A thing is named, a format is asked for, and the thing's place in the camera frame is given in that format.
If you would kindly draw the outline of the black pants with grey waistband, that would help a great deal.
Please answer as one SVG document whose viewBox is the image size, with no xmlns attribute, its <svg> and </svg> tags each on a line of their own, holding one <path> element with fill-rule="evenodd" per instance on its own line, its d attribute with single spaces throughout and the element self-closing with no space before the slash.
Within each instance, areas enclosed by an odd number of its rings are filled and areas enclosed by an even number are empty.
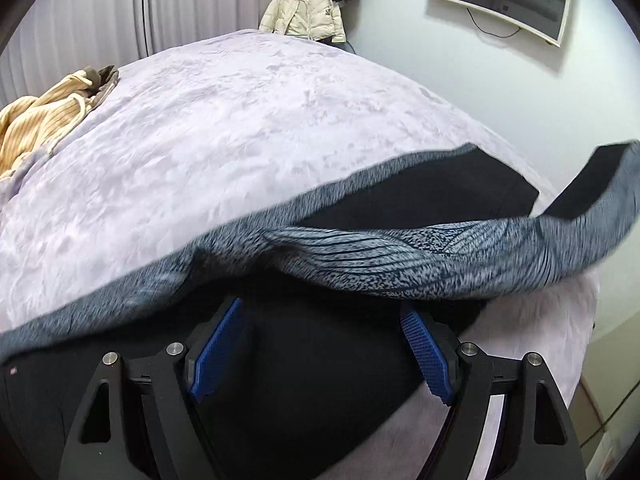
<svg viewBox="0 0 640 480">
<path fill-rule="evenodd" d="M 205 231 L 1 347 L 1 474 L 58 475 L 102 356 L 185 341 L 227 298 L 244 328 L 196 408 L 216 479 L 313 479 L 420 386 L 445 405 L 417 479 L 466 479 L 494 396 L 493 479 L 582 476 L 547 353 L 505 358 L 462 332 L 498 297 L 545 289 L 617 248 L 639 214 L 639 145 L 597 148 L 541 214 L 522 176 L 472 144 L 384 160 Z"/>
</svg>

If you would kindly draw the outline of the lavender plush bed blanket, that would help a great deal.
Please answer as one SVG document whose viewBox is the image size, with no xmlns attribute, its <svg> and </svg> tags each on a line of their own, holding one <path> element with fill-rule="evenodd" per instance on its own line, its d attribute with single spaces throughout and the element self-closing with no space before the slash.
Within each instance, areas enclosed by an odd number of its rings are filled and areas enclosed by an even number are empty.
<svg viewBox="0 0 640 480">
<path fill-rule="evenodd" d="M 497 133 L 393 70 L 243 30 L 125 66 L 50 154 L 3 185 L 1 347 L 221 223 L 402 154 L 472 143 L 552 197 Z"/>
</svg>

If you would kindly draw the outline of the yellow striped garment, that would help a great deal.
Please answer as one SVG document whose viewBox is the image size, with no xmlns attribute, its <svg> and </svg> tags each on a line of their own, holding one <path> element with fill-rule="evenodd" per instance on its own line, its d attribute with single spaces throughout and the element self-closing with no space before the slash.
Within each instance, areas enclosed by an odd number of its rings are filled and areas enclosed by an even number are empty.
<svg viewBox="0 0 640 480">
<path fill-rule="evenodd" d="M 11 177 L 38 148 L 52 148 L 92 111 L 103 74 L 86 67 L 40 96 L 21 96 L 1 110 L 1 179 Z"/>
</svg>

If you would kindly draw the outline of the brown grey garment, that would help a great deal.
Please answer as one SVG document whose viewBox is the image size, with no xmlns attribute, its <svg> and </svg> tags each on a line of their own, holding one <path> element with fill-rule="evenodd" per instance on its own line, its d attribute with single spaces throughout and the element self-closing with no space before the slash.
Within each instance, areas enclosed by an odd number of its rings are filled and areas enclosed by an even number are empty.
<svg viewBox="0 0 640 480">
<path fill-rule="evenodd" d="M 119 71 L 115 65 L 111 64 L 99 70 L 86 67 L 85 74 L 90 81 L 86 90 L 87 99 L 91 107 L 96 108 L 102 104 L 119 83 Z"/>
</svg>

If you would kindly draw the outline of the grey curtain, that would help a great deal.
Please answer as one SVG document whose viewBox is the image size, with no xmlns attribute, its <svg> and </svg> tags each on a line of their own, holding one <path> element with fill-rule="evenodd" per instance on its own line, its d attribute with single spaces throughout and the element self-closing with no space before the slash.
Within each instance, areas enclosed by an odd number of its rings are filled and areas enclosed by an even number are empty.
<svg viewBox="0 0 640 480">
<path fill-rule="evenodd" d="M 270 0 L 25 0 L 1 35 L 1 102 L 42 93 L 85 66 L 257 27 Z"/>
</svg>

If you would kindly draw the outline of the cream puffer jacket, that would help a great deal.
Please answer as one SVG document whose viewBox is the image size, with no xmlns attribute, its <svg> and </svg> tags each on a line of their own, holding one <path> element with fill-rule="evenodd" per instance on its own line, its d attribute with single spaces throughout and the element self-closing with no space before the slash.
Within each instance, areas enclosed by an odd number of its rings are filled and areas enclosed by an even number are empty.
<svg viewBox="0 0 640 480">
<path fill-rule="evenodd" d="M 341 7 L 334 0 L 271 0 L 258 29 L 332 44 L 347 41 Z"/>
</svg>

